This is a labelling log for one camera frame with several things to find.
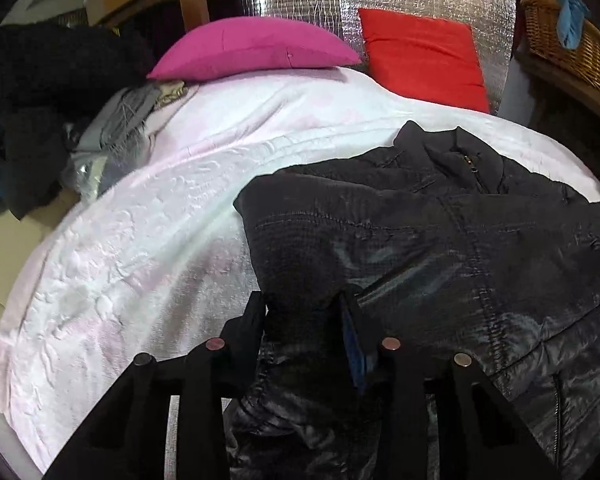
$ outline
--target zipper pull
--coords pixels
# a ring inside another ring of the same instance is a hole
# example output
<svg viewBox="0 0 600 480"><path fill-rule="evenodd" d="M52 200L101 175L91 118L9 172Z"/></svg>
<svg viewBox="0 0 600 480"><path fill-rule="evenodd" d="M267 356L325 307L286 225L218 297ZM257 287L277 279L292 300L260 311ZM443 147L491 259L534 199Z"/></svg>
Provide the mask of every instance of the zipper pull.
<svg viewBox="0 0 600 480"><path fill-rule="evenodd" d="M474 162L469 158L468 155L464 156L464 161L469 165L471 171L473 171L474 173L478 173L478 168L475 167Z"/></svg>

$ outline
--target blue fabric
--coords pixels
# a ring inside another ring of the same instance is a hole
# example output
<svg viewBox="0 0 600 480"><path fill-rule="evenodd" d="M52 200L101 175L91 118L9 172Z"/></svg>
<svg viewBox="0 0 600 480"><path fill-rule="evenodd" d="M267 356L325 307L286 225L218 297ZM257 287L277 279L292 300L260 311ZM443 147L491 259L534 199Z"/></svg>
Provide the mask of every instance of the blue fabric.
<svg viewBox="0 0 600 480"><path fill-rule="evenodd" d="M556 32L560 44L567 50L576 50L582 40L584 20L589 16L589 7L582 0L558 0L562 6Z"/></svg>
<svg viewBox="0 0 600 480"><path fill-rule="evenodd" d="M344 339L344 348L347 352L353 385L359 391L363 391L366 383L365 356L360 349L360 343L358 342L358 335L356 334L353 320L346 310L342 312L342 337Z"/></svg>

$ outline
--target pile of clothes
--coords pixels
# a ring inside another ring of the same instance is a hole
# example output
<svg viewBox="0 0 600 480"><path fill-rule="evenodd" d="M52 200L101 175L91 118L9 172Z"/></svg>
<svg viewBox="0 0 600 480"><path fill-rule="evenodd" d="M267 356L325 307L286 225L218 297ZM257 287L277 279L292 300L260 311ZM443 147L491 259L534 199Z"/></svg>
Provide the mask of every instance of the pile of clothes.
<svg viewBox="0 0 600 480"><path fill-rule="evenodd" d="M84 162L94 153L134 154L116 178L146 161L142 121L165 92L168 102L186 91L147 84L153 65L133 33L48 22L0 27L0 198L16 218L52 200L61 180L77 186L72 171L89 173ZM90 192L97 198L109 186Z"/></svg>
<svg viewBox="0 0 600 480"><path fill-rule="evenodd" d="M476 359L562 478L591 467L600 203L462 128L409 122L390 148L258 176L235 207L268 314L256 381L225 413L234 480L369 478L381 399L352 382L332 301L346 287L388 335Z"/></svg>

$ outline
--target bed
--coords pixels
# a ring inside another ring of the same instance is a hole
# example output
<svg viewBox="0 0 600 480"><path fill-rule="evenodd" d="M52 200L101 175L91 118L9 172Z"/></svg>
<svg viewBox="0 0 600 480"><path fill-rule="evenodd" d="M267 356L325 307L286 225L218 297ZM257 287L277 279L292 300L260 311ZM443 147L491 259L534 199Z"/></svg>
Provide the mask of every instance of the bed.
<svg viewBox="0 0 600 480"><path fill-rule="evenodd" d="M8 210L0 210L0 317L27 258L77 200L75 193L64 190L52 203L33 211L21 221Z"/></svg>
<svg viewBox="0 0 600 480"><path fill-rule="evenodd" d="M251 178L388 145L408 120L432 131L461 126L600 202L600 183L557 142L402 98L360 72L281 70L204 84L158 135L149 165L75 207L11 291L0 323L0 410L38 468L136 353L184 354L241 313L257 282L232 202Z"/></svg>

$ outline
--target black puffer jacket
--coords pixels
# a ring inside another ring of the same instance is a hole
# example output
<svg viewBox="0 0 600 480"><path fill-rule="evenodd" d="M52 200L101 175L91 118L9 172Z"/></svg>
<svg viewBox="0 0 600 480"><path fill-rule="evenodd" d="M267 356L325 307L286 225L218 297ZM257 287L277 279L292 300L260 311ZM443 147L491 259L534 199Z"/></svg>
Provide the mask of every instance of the black puffer jacket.
<svg viewBox="0 0 600 480"><path fill-rule="evenodd" d="M591 465L600 204L460 128L408 123L390 148L257 177L235 206L269 313L258 379L227 413L234 479L370 477L378 400L356 397L328 304L387 275L366 312L477 358L564 478Z"/></svg>

